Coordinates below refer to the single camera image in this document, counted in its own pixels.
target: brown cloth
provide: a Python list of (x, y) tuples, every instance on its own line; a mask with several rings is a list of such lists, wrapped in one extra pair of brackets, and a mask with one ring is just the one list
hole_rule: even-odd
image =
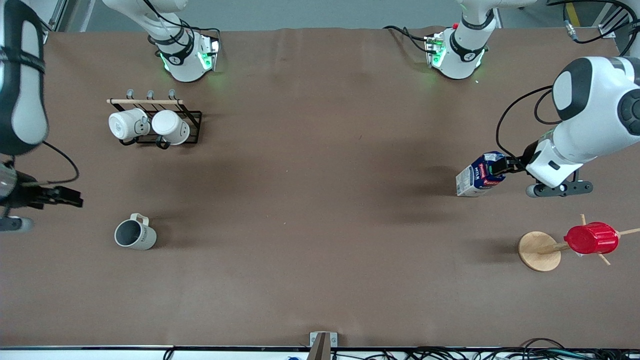
[[(529, 231), (561, 241), (580, 213), (640, 225), (640, 146), (588, 163), (590, 195), (530, 199), (533, 180), (515, 174), (485, 197), (454, 196), (455, 175), (497, 148), (511, 101), (580, 56), (614, 56), (613, 41), (497, 30), (482, 66), (453, 81), (386, 30), (224, 33), (220, 72), (183, 84), (146, 37), (49, 37), (49, 141), (81, 169), (70, 187), (85, 205), (13, 212), (36, 225), (0, 235), (2, 345), (297, 345), (317, 330), (348, 346), (640, 343), (640, 235), (608, 267), (565, 252), (541, 274), (516, 253)], [(201, 142), (120, 145), (106, 99), (129, 88), (176, 89), (205, 114)], [(504, 122), (514, 153), (548, 129), (535, 100)], [(550, 99), (542, 108), (557, 119)], [(17, 168), (71, 174), (46, 147)], [(158, 233), (149, 251), (113, 240), (134, 212)]]

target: metal bracket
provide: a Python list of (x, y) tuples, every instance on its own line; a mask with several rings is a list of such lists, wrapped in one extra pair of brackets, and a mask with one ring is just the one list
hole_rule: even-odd
[[(602, 34), (606, 33), (608, 30), (605, 30), (604, 26), (602, 26), (602, 24), (598, 24), (598, 31), (602, 35)], [(613, 31), (612, 33), (606, 34), (602, 38), (616, 38), (616, 32)]]
[(211, 71), (216, 71), (216, 64), (218, 62), (218, 53), (220, 51), (220, 33), (218, 33), (218, 38), (214, 39), (210, 36), (200, 34), (200, 44), (201, 44), (201, 53), (200, 53), (200, 61), (202, 61), (202, 66), (205, 69), (210, 69)]
[(329, 335), (329, 344), (331, 344), (331, 347), (338, 347), (338, 333), (337, 332), (330, 332), (330, 331), (314, 331), (314, 332), (310, 332), (309, 333), (309, 346), (313, 346), (314, 345), (314, 341), (316, 340), (318, 334), (325, 332)]
[(527, 188), (527, 195), (530, 197), (567, 197), (571, 195), (582, 195), (593, 191), (591, 181), (564, 181), (558, 187), (550, 188), (545, 184), (531, 185)]
[(434, 65), (440, 66), (440, 59), (447, 50), (446, 46), (444, 46), (444, 32), (433, 34), (431, 37), (424, 37), (424, 49), (436, 52), (436, 54), (426, 53), (429, 69), (432, 69)]

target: black metal rack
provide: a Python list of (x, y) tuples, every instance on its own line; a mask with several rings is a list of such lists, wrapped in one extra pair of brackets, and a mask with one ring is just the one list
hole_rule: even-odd
[[(107, 102), (113, 105), (113, 107), (116, 108), (118, 111), (127, 110), (123, 107), (123, 105), (131, 105), (132, 108), (141, 109), (148, 115), (149, 122), (151, 122), (151, 119), (159, 111), (172, 110), (176, 114), (178, 114), (178, 116), (182, 120), (189, 119), (191, 123), (189, 125), (189, 127), (191, 128), (191, 133), (189, 135), (189, 138), (187, 138), (187, 140), (184, 143), (198, 143), (198, 140), (200, 139), (200, 125), (202, 123), (202, 111), (191, 111), (187, 109), (187, 107), (184, 105), (184, 101), (176, 98), (174, 89), (169, 90), (168, 100), (154, 99), (154, 92), (152, 90), (149, 90), (147, 92), (146, 100), (136, 100), (133, 98), (133, 90), (129, 89), (127, 91), (126, 99), (112, 98), (112, 99), (108, 99)], [(146, 108), (145, 105), (153, 108), (153, 110)], [(119, 141), (124, 146), (133, 145), (135, 143), (144, 143), (144, 144), (154, 143), (156, 146), (158, 146), (162, 150), (167, 150), (170, 146), (168, 142), (164, 142), (162, 140), (162, 135), (155, 133), (153, 129), (147, 135), (136, 136), (135, 138), (129, 141), (124, 141), (124, 140), (119, 140)]]

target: wooden peg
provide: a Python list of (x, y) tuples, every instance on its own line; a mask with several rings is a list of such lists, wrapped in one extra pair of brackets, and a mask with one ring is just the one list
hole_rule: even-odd
[(627, 234), (633, 234), (633, 233), (638, 233), (638, 232), (640, 232), (640, 227), (637, 227), (637, 228), (631, 229), (631, 230), (620, 231), (620, 232), (618, 232), (618, 236), (627, 235)]
[(550, 245), (541, 247), (536, 251), (536, 253), (540, 255), (547, 255), (547, 254), (553, 254), (554, 252), (564, 251), (569, 249), (570, 249), (569, 244), (562, 242), (562, 243), (555, 243), (555, 244), (550, 244)]
[(611, 263), (609, 262), (609, 260), (607, 260), (607, 258), (604, 257), (604, 255), (598, 254), (598, 257), (602, 259), (602, 261), (604, 261), (604, 263), (607, 264), (607, 266), (611, 266)]

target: mug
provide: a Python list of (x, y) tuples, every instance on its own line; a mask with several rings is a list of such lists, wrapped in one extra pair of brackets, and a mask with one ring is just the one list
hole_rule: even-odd
[(139, 213), (131, 214), (128, 220), (116, 227), (113, 234), (116, 243), (134, 250), (148, 250), (156, 243), (156, 231), (149, 227), (149, 218)]
[(120, 140), (131, 140), (151, 131), (147, 113), (138, 108), (111, 114), (109, 128)]
[(157, 112), (151, 120), (151, 126), (158, 135), (162, 136), (162, 139), (159, 136), (158, 141), (156, 141), (158, 146), (160, 146), (161, 140), (170, 145), (180, 145), (187, 141), (191, 134), (189, 124), (182, 120), (175, 111), (171, 110)]

